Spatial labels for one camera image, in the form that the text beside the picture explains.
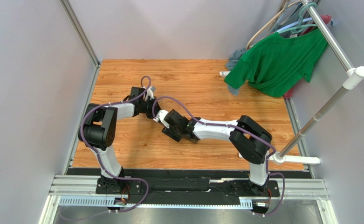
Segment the brown cloth napkin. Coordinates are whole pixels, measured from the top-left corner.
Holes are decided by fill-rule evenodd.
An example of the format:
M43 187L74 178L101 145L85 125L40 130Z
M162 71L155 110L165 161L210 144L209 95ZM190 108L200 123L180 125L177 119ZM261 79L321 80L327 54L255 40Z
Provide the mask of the brown cloth napkin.
M188 140L189 142L193 143L193 144L197 144L198 141L199 141L199 139L196 138L196 137L193 137L193 138L186 137L185 139Z

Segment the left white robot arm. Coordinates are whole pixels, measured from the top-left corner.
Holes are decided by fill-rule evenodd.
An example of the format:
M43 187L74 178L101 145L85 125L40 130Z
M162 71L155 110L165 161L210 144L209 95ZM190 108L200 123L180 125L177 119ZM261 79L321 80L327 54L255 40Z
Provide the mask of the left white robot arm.
M160 107L154 106L155 87L132 87L130 95L116 104L99 105L90 103L85 111L78 139L91 149L100 168L101 175L97 180L96 193L120 194L127 189L132 179L126 178L124 169L118 162L113 142L116 136L116 125L121 119L145 114L153 118L153 112Z

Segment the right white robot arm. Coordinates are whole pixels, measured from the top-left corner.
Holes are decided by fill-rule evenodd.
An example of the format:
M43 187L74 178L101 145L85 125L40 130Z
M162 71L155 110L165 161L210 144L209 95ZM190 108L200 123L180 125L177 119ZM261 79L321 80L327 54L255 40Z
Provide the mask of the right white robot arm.
M249 162L247 189L256 196L267 191L267 155L272 135L249 116L232 121L212 121L188 119L175 110L160 110L155 120L164 126L162 132L177 142L186 139L196 144L199 140L212 139L232 143L239 155Z

